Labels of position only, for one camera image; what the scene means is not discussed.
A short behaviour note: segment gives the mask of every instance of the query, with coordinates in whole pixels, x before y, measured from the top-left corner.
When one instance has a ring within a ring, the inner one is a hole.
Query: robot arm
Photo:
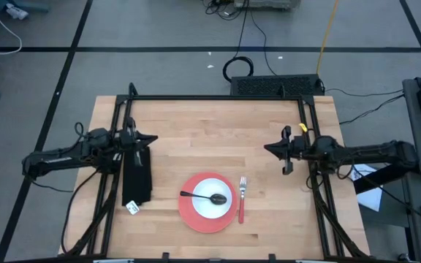
[[[130,118],[126,129],[118,132],[103,128],[94,129],[82,135],[71,147],[30,153],[22,160],[22,173],[36,179],[51,171],[80,167],[94,167],[107,173],[115,172],[119,154],[128,150],[139,153],[157,138],[155,135],[138,132]],[[140,155],[134,156],[138,159],[135,163],[140,165]]]
[[[265,145],[264,148],[285,160],[284,175],[292,171],[291,158],[315,161],[321,173],[334,173],[340,166],[346,164],[374,164],[387,162],[400,167],[415,167],[418,157],[414,146],[408,142],[391,141],[380,145],[360,147],[343,147],[331,136],[316,138],[313,145],[306,147],[302,136],[295,136],[292,141],[290,126],[282,130],[282,140]]]

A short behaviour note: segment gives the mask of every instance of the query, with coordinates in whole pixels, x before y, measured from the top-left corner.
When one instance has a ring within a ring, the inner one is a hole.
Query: white cable
[[[9,55],[9,54],[13,54],[13,53],[17,53],[22,49],[22,39],[20,39],[20,37],[18,35],[16,35],[14,32],[10,31],[1,21],[0,21],[1,26],[3,26],[9,33],[11,33],[11,35],[13,35],[14,37],[17,37],[19,39],[19,48],[17,50],[14,51],[10,51],[10,52],[4,52],[4,53],[0,53],[0,55]]]

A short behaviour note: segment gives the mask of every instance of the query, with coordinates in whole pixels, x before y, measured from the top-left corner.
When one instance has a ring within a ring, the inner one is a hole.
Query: gray floor
[[[48,14],[29,19],[2,20],[19,34],[25,47],[69,47],[86,0],[46,1]],[[333,0],[303,0],[291,12],[265,10],[254,18],[268,36],[268,46],[319,47]],[[421,30],[421,0],[407,1]],[[79,46],[182,47],[236,46],[243,16],[228,22],[205,15],[200,0],[94,0]],[[243,46],[262,46],[260,32],[247,21]],[[0,46],[17,41],[0,26]],[[419,47],[399,1],[341,1],[329,47]],[[269,75],[263,53],[242,53],[255,65],[255,75]],[[18,53],[0,56],[0,240],[22,176],[20,160],[34,149],[66,53]],[[134,82],[141,94],[228,94],[221,76],[225,52],[76,53],[45,149],[62,147],[75,139],[74,123],[90,120],[95,97],[124,94]],[[269,52],[279,74],[310,74],[317,53]],[[229,75],[245,75],[245,64],[235,63]],[[320,75],[327,88],[358,94],[395,91],[405,78],[421,76],[421,53],[325,53]],[[376,107],[388,96],[334,96],[340,121]],[[342,126],[347,145],[412,141],[405,101]],[[39,182],[72,189],[76,171],[52,173]],[[32,187],[6,260],[55,256],[69,194]],[[373,255],[394,259],[406,251],[403,229],[364,218]]]

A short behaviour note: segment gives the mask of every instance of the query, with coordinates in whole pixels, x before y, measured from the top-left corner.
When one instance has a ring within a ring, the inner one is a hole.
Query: spoon
[[[222,194],[213,194],[210,197],[203,197],[197,194],[188,193],[187,191],[181,191],[180,195],[182,197],[201,197],[209,199],[215,205],[223,205],[227,202],[227,198]]]

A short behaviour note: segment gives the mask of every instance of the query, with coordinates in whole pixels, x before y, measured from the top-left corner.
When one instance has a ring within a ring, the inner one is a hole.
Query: wooden table
[[[90,129],[109,128],[114,96],[98,96]],[[342,143],[333,98],[315,97],[322,134]],[[296,102],[289,101],[134,101],[132,116],[144,134],[156,134],[151,144],[152,200],[132,216],[121,206],[118,188],[108,256],[113,258],[322,259],[313,195],[305,185],[306,161],[294,161],[294,171],[282,175],[283,163],[262,146],[281,139],[284,126],[301,133]],[[238,216],[223,231],[201,234],[182,222],[178,192],[197,172],[218,172],[238,189],[248,177],[245,222]],[[79,185],[93,172],[80,169]],[[97,175],[77,194],[71,209],[66,244],[71,248],[90,224],[98,191]],[[350,180],[332,176],[338,220],[353,241],[369,253],[362,219]],[[335,254],[331,228],[330,250]],[[96,252],[102,235],[97,235]]]

